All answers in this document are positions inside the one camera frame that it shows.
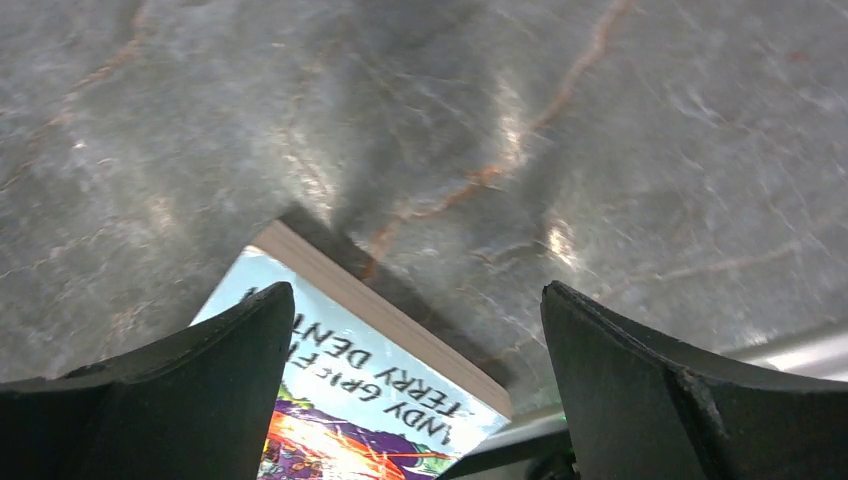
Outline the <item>light blue treehouse book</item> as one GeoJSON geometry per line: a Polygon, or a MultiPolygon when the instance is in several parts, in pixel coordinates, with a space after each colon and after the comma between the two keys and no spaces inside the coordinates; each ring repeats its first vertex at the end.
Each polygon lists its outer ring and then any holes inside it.
{"type": "Polygon", "coordinates": [[[279,221],[196,321],[277,282],[294,319],[259,478],[434,479],[511,421],[502,386],[279,221]]]}

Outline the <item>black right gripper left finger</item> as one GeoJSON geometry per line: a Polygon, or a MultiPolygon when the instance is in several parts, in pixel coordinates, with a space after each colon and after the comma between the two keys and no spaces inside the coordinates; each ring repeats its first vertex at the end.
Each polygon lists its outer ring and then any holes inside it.
{"type": "Polygon", "coordinates": [[[294,323],[290,284],[132,352],[1,387],[5,479],[253,479],[294,323]]]}

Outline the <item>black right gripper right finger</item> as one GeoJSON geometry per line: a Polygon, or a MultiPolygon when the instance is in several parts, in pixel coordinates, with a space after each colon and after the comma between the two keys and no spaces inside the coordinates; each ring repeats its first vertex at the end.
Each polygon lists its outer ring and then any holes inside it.
{"type": "Polygon", "coordinates": [[[730,359],[561,282],[541,318],[585,479],[843,479],[847,386],[730,359]]]}

